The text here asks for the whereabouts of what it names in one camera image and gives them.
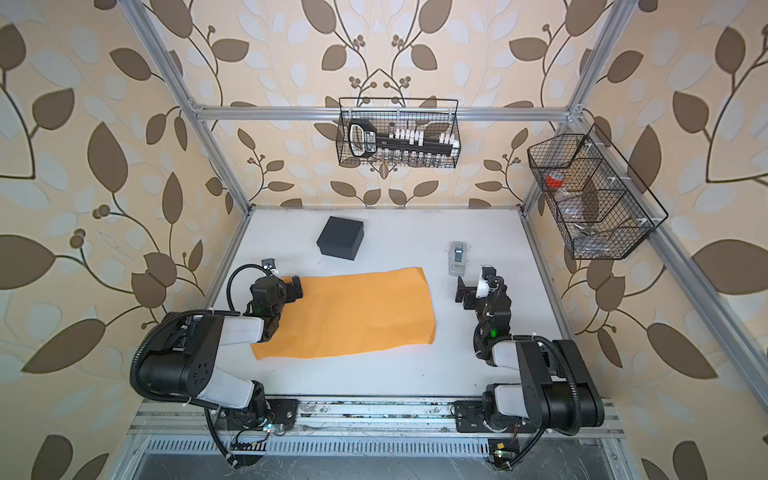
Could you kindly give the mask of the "black gift box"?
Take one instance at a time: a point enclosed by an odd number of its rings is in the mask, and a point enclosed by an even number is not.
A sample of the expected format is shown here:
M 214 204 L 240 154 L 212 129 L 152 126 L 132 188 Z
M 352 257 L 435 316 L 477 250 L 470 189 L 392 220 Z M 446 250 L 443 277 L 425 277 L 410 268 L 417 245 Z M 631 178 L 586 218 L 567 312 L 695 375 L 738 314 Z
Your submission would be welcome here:
M 316 244 L 322 255 L 354 261 L 363 238 L 363 222 L 331 216 Z

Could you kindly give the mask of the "orange wrapping paper sheet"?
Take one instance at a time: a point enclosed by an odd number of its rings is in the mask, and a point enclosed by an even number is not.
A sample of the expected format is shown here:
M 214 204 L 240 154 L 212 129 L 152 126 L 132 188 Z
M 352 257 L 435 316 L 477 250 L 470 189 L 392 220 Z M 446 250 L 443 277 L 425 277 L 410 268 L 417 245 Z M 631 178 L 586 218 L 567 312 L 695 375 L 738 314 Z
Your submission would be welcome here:
M 256 359 L 322 359 L 434 342 L 436 320 L 421 268 L 301 279 L 304 296 L 285 306 Z

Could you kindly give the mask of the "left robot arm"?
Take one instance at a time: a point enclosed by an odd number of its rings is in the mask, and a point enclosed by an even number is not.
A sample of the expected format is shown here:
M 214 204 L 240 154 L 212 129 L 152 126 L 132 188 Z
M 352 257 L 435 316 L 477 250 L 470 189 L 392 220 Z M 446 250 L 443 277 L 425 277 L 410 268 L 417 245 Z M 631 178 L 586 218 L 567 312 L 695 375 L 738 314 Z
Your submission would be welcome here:
M 285 306 L 303 297 L 298 276 L 284 281 L 269 274 L 257 279 L 250 291 L 252 299 L 243 313 L 190 310 L 166 315 L 134 355 L 129 374 L 134 391 L 146 400 L 218 410 L 231 429 L 291 428 L 297 416 L 296 400 L 270 404 L 261 383 L 217 365 L 224 346 L 272 340 Z

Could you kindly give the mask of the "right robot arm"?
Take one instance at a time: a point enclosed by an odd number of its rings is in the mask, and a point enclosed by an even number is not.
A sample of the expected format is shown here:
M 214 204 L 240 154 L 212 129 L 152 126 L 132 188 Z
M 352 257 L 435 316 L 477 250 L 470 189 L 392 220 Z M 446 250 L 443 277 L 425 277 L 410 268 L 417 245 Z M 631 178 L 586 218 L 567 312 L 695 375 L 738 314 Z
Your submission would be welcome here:
M 488 385 L 477 402 L 455 402 L 458 431 L 526 427 L 574 436 L 604 423 L 603 401 L 574 341 L 512 332 L 511 299 L 502 277 L 490 273 L 474 287 L 458 279 L 455 302 L 477 317 L 475 356 L 519 376 L 514 384 Z

